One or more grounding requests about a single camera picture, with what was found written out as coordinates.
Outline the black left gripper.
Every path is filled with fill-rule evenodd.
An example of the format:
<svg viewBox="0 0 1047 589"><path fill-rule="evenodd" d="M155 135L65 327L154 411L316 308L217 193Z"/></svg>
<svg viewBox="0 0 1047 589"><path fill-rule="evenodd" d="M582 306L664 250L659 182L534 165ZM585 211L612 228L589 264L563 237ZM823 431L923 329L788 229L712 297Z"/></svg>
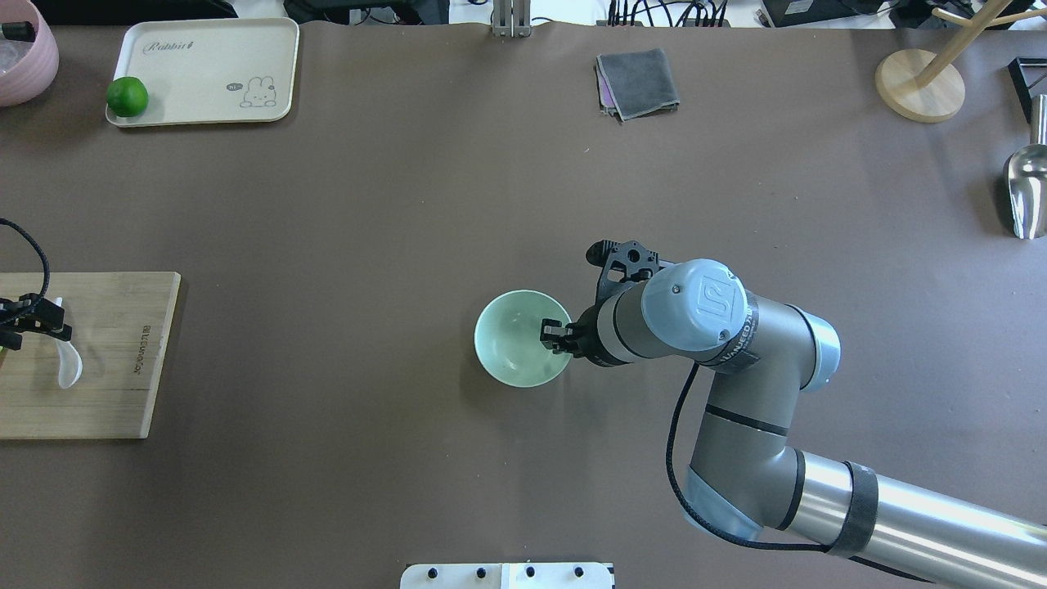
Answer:
<svg viewBox="0 0 1047 589"><path fill-rule="evenodd" d="M2 352L12 349L20 350L22 345L22 335L25 332L41 333L49 338L69 343L72 339L72 327L61 323L50 325L41 321L37 316L63 316L65 309L63 299L48 299L45 297L22 297L14 299L1 299L2 321L1 321L1 349Z"/></svg>

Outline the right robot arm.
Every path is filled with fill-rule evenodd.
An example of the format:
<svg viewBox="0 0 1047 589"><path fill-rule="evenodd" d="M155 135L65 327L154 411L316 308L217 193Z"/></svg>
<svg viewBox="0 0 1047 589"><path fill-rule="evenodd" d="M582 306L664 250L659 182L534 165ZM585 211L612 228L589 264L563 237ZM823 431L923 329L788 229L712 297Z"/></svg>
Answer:
<svg viewBox="0 0 1047 589"><path fill-rule="evenodd" d="M799 398L838 369L833 326L748 291L722 263L643 271L575 323L545 318L547 349L621 366L685 357L715 375L685 483L689 519L759 551L836 556L944 587L1043 588L1045 526L788 445Z"/></svg>

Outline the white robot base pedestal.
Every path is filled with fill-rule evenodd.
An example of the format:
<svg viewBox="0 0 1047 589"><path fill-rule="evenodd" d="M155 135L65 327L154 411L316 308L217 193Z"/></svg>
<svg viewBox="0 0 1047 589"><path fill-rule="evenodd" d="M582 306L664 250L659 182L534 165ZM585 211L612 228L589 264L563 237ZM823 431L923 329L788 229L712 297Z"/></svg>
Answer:
<svg viewBox="0 0 1047 589"><path fill-rule="evenodd" d="M594 560L415 564L400 588L616 588L612 564Z"/></svg>

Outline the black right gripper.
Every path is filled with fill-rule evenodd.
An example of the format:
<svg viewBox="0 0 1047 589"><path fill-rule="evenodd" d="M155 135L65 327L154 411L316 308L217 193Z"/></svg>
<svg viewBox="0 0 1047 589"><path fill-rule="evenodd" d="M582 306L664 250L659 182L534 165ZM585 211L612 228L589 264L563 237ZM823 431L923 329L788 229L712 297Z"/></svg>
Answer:
<svg viewBox="0 0 1047 589"><path fill-rule="evenodd" d="M573 358L585 358L591 362L604 362L606 349L599 336L598 307L588 308L578 321L564 324L554 318L543 318L540 325L540 340L550 341L553 354L569 354Z"/></svg>

